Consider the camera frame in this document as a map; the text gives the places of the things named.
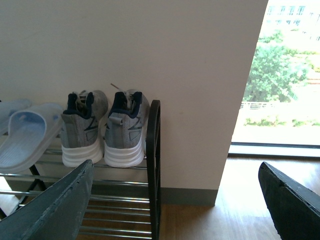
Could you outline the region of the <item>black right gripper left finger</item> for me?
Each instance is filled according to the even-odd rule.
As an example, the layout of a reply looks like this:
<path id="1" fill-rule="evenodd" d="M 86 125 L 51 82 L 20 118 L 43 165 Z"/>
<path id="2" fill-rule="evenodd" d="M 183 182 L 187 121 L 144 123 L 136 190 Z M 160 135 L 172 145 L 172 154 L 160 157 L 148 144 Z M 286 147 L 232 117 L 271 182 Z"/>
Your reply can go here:
<path id="1" fill-rule="evenodd" d="M 86 160 L 0 222 L 2 240 L 74 240 L 91 195 L 94 165 Z"/>

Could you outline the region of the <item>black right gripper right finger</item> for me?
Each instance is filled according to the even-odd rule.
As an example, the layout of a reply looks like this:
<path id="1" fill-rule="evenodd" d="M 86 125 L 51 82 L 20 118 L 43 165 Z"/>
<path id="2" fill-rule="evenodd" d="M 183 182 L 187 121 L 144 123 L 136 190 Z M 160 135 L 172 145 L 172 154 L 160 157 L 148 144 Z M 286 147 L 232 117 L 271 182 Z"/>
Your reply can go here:
<path id="1" fill-rule="evenodd" d="M 273 224 L 282 240 L 320 238 L 320 196 L 263 162 L 258 181 Z"/>

